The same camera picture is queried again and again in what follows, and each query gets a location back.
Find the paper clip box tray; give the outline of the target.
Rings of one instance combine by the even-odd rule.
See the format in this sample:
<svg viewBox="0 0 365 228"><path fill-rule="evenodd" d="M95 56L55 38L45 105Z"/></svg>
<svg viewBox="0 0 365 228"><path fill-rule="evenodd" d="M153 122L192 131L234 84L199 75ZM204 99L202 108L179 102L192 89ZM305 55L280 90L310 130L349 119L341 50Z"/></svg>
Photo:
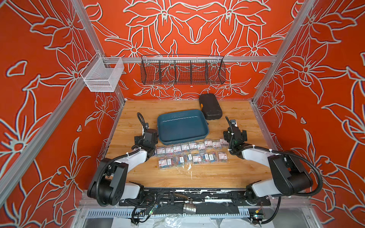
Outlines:
<svg viewBox="0 0 365 228"><path fill-rule="evenodd" d="M193 164L194 165L202 164L202 157L201 157L200 154L194 154L193 155Z"/></svg>

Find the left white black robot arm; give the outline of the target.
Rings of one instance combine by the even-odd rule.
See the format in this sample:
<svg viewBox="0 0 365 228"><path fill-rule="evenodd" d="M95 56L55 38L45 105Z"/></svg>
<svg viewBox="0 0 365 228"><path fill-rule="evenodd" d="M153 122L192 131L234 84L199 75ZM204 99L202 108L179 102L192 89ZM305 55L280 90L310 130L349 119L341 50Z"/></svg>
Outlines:
<svg viewBox="0 0 365 228"><path fill-rule="evenodd" d="M127 182L128 173L155 155L158 132L150 129L141 113L137 117L142 124L142 135L134 138L132 151L100 161L97 171L87 189L87 196L101 207L115 206L121 200L134 200L141 196L141 184Z"/></svg>

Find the blue plastic storage tray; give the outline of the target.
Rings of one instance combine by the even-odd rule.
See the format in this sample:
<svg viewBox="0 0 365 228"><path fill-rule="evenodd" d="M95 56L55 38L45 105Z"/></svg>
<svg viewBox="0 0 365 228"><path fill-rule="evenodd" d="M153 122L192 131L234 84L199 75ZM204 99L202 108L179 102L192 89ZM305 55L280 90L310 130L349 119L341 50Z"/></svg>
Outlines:
<svg viewBox="0 0 365 228"><path fill-rule="evenodd" d="M198 109L158 116L157 130L159 140L164 145L201 140L210 132L202 111Z"/></svg>

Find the removed paper clip box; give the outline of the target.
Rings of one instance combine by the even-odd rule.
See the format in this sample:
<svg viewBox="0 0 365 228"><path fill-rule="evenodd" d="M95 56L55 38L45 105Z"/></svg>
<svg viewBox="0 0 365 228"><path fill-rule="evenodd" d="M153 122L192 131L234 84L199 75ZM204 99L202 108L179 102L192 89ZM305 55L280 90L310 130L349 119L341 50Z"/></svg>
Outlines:
<svg viewBox="0 0 365 228"><path fill-rule="evenodd" d="M174 155L174 148L172 146L166 146L165 147L165 155L168 156L173 156Z"/></svg>
<svg viewBox="0 0 365 228"><path fill-rule="evenodd" d="M220 144L221 144L222 147L228 147L229 146L229 143L224 138L220 139Z"/></svg>
<svg viewBox="0 0 365 228"><path fill-rule="evenodd" d="M197 149L200 153L203 153L206 151L205 143L204 142L198 142L197 143Z"/></svg>
<svg viewBox="0 0 365 228"><path fill-rule="evenodd" d="M189 142L189 148L191 152L198 151L196 142Z"/></svg>
<svg viewBox="0 0 365 228"><path fill-rule="evenodd" d="M174 145L173 150L175 155L182 154L182 148L180 144Z"/></svg>
<svg viewBox="0 0 365 228"><path fill-rule="evenodd" d="M157 147L156 149L156 156L157 157L165 157L166 152L165 152L165 147L161 146L161 147Z"/></svg>
<svg viewBox="0 0 365 228"><path fill-rule="evenodd" d="M183 143L183 144L181 144L181 148L182 148L182 152L183 152L184 154L186 154L186 153L189 153L189 152L190 152L190 146L189 146L189 144L188 144L188 143Z"/></svg>
<svg viewBox="0 0 365 228"><path fill-rule="evenodd" d="M213 141L213 148L214 148L215 150L220 150L220 149L222 148L222 145L221 145L221 143L220 143L220 141L219 141L219 140L215 140L215 141Z"/></svg>

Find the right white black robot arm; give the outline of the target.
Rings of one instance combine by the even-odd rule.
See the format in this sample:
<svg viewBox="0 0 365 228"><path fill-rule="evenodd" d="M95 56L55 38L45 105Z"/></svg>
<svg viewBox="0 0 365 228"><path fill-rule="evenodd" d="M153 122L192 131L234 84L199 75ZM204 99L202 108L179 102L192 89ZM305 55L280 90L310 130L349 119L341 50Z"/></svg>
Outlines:
<svg viewBox="0 0 365 228"><path fill-rule="evenodd" d="M323 178L320 170L309 160L293 152L280 152L246 143L247 134L241 131L235 120L225 118L228 151L240 159L253 161L270 168L271 178L246 186L245 200L255 205L267 196L310 197L321 192Z"/></svg>

